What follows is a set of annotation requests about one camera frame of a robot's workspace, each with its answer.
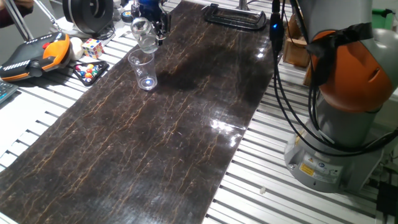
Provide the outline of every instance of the metal rod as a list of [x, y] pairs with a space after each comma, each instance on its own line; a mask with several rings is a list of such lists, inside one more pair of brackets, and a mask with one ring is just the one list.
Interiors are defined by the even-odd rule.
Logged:
[[45, 5], [42, 3], [40, 0], [34, 0], [34, 2], [39, 6], [39, 8], [44, 12], [44, 14], [50, 19], [51, 23], [58, 29], [58, 31], [61, 31], [60, 26], [57, 24], [57, 19], [55, 16], [45, 7]]
[[239, 6], [237, 9], [248, 11], [248, 1], [247, 0], [239, 0]]
[[33, 40], [34, 37], [27, 27], [24, 18], [20, 14], [17, 6], [15, 5], [13, 0], [5, 0], [5, 7], [8, 13], [11, 16], [11, 19], [14, 21], [15, 26], [17, 27], [19, 33], [25, 41]]

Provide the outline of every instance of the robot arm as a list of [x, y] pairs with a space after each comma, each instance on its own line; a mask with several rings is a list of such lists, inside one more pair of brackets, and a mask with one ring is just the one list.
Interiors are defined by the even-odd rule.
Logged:
[[163, 9], [164, 0], [137, 0], [140, 17], [146, 18], [152, 23], [156, 33], [156, 44], [162, 45], [162, 41], [170, 32], [171, 15]]

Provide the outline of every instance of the slotted metal table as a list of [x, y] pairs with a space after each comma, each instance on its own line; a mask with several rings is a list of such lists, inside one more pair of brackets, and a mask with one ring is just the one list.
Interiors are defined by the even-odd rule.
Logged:
[[[171, 0], [165, 3], [165, 9], [171, 11], [179, 2]], [[230, 8], [239, 4], [239, 0], [193, 2], [204, 5], [213, 2]], [[271, 16], [271, 1], [254, 2], [249, 8]], [[291, 8], [286, 10], [290, 17]], [[99, 59], [107, 61], [111, 68], [136, 44], [131, 34], [113, 38], [104, 46], [105, 54]], [[96, 60], [83, 57], [78, 62], [93, 61]], [[12, 126], [7, 132], [0, 132], [6, 136], [6, 141], [0, 143], [0, 171], [11, 165], [89, 89], [72, 75], [72, 66], [73, 63], [63, 70], [26, 80], [9, 103], [0, 105], [0, 117], [6, 125]], [[306, 120], [308, 90], [301, 85], [305, 70], [283, 62], [279, 64], [279, 70], [293, 108], [301, 119]], [[287, 170], [283, 157], [286, 142], [293, 134], [277, 104], [271, 82], [203, 223], [394, 222], [394, 217], [384, 217], [376, 211], [378, 189], [365, 186], [356, 194], [326, 194], [297, 181]], [[262, 188], [266, 190], [263, 194], [260, 193]], [[0, 223], [15, 222], [0, 213]]]

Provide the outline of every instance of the keyboard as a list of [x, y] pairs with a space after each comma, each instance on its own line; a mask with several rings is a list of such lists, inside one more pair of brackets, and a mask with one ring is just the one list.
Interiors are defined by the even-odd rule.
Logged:
[[17, 89], [16, 85], [0, 81], [0, 103], [9, 98]]

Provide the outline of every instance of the metal clamp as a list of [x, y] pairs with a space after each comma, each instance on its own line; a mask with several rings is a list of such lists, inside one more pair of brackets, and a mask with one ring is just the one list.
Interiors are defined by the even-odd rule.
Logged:
[[248, 21], [243, 21], [241, 19], [235, 19], [235, 18], [228, 17], [228, 16], [218, 16], [216, 14], [219, 11], [219, 9], [222, 9], [224, 11], [237, 12], [239, 14], [258, 15], [258, 13], [255, 13], [255, 12], [244, 11], [244, 10], [239, 10], [239, 9], [223, 8], [223, 7], [219, 7], [218, 4], [211, 3], [210, 7], [208, 7], [205, 12], [205, 20], [208, 22], [214, 22], [214, 23], [223, 24], [226, 26], [238, 27], [238, 28], [249, 29], [249, 30], [259, 30], [266, 26], [266, 14], [263, 11], [260, 12], [257, 21], [248, 22]]

